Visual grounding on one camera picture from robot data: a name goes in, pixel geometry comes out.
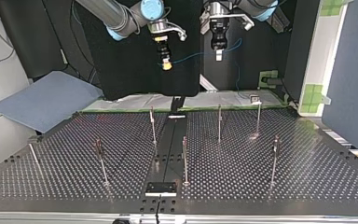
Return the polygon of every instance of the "green tape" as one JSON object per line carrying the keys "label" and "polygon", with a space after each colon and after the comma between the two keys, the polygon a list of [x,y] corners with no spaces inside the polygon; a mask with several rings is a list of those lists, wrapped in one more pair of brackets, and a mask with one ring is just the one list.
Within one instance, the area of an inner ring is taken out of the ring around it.
{"label": "green tape", "polygon": [[301,103],[301,113],[317,113],[322,102],[323,85],[307,84]]}
{"label": "green tape", "polygon": [[323,0],[320,16],[337,16],[343,5],[344,0]]}
{"label": "green tape", "polygon": [[258,87],[270,89],[276,88],[275,85],[268,85],[267,83],[262,82],[261,80],[263,79],[263,77],[278,77],[278,70],[260,72],[260,76],[258,78]]}

